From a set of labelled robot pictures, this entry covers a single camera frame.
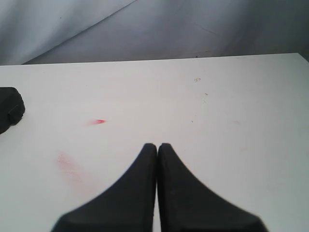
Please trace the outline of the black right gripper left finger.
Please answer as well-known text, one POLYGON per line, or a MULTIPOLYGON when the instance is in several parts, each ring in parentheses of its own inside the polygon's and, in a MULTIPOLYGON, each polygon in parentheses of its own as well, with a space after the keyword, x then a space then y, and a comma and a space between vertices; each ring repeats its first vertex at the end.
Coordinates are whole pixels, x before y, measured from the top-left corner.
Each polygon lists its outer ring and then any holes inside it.
POLYGON ((106 191, 64 214, 55 232, 151 232, 156 193, 156 146, 145 144, 106 191))

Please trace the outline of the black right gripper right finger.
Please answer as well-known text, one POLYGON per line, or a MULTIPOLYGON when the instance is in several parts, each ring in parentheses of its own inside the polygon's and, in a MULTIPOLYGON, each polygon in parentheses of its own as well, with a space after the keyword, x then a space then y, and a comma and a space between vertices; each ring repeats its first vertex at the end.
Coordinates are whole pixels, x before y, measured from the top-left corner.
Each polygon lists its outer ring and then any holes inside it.
POLYGON ((265 232, 262 220, 217 195, 184 165, 170 144, 158 150, 157 192, 163 232, 265 232))

